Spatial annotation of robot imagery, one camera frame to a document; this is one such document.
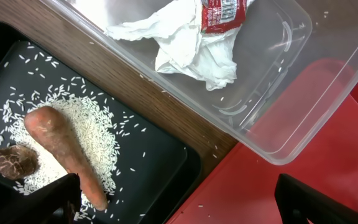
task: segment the brown round vegetable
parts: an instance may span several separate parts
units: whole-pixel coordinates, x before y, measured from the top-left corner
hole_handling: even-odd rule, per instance
[[[81,190],[93,206],[105,210],[108,203],[103,188],[65,117],[50,106],[43,106],[25,116],[24,126],[67,172],[80,176]]]
[[[38,169],[37,153],[24,146],[11,146],[0,150],[0,173],[11,180],[33,174]]]

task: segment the white napkin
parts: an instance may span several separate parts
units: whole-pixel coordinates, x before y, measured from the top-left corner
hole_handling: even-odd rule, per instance
[[[115,40],[154,38],[160,46],[157,72],[182,73],[205,81],[207,90],[220,89],[237,78],[232,50],[240,27],[202,34],[202,7],[201,0],[174,0],[148,19],[109,26],[107,33]]]

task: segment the carrot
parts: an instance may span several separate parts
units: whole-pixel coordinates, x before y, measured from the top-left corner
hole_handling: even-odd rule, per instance
[[[106,195],[64,116],[50,106],[43,106],[25,116],[24,126],[68,173],[80,176],[81,190],[93,206],[100,211],[106,209]]]

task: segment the pile of rice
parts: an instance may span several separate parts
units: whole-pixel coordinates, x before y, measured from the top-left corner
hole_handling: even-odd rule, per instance
[[[104,110],[100,110],[98,102],[87,96],[58,100],[57,95],[54,95],[47,98],[46,102],[34,105],[28,112],[43,106],[51,106],[66,117],[72,125],[83,153],[97,174],[104,191],[112,195],[114,189],[116,189],[116,184],[112,179],[111,172],[117,169],[117,154],[119,154],[117,149],[114,148],[117,144],[116,137],[109,131],[109,128],[113,128],[111,118],[114,115],[105,107]],[[63,177],[67,172],[51,153],[30,136],[24,127],[23,116],[16,116],[15,119],[7,129],[12,134],[11,139],[16,144],[34,150],[39,156],[39,169],[26,177],[23,188],[19,189],[21,193],[28,195]],[[87,208],[93,208],[84,194],[82,194],[82,204]]]

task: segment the black object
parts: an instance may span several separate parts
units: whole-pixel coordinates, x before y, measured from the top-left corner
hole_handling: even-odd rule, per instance
[[[38,58],[35,59],[35,54],[39,52],[44,56],[38,54]],[[25,60],[29,58],[30,61],[26,63],[19,57],[19,54]],[[0,22],[0,108],[8,98],[17,100],[18,95],[23,93],[26,101],[31,101],[30,96],[34,90],[45,97],[50,85],[53,85],[53,90],[62,84],[69,85],[72,77],[80,77],[72,81],[78,85],[71,86],[70,92],[76,96],[85,96],[91,91],[94,92],[93,96],[103,93],[95,100],[98,101],[100,107],[108,106],[110,111],[114,113],[113,124],[119,124],[127,119],[123,116],[129,118],[134,115],[126,125],[126,127],[130,126],[131,128],[125,129],[125,133],[130,133],[130,135],[116,135],[116,141],[121,148],[116,164],[121,174],[112,173],[117,185],[116,193],[115,195],[108,195],[108,200],[111,201],[108,213],[96,212],[93,223],[146,224],[167,221],[195,188],[195,180],[201,171],[199,155],[119,101],[113,100],[107,93],[86,79],[87,91],[83,94],[83,89],[81,89],[82,76],[53,57],[52,61],[59,62],[59,65],[55,68],[51,65],[52,61],[45,61],[48,56],[53,55],[15,28]],[[11,90],[10,86],[14,86],[17,90]],[[25,104],[25,111],[30,107],[32,106]],[[14,113],[26,113],[20,107],[15,106],[14,103],[11,103],[11,108]],[[0,131],[7,125],[2,122],[1,118],[2,112],[0,111]],[[119,131],[119,127],[111,129],[113,133]],[[3,136],[5,141],[2,146],[5,146],[9,141],[10,134],[5,132]],[[0,185],[9,189],[8,192],[10,192],[15,183],[0,175]],[[87,212],[90,216],[93,215],[91,209],[88,209]],[[78,223],[89,223],[89,220],[79,220]]]
[[[49,219],[60,207],[63,215],[59,219]],[[76,174],[67,174],[28,197],[13,200],[0,211],[0,224],[42,223],[46,220],[71,224],[80,207],[80,178]]]
[[[287,174],[278,177],[275,198],[283,224],[358,224],[357,212]]]

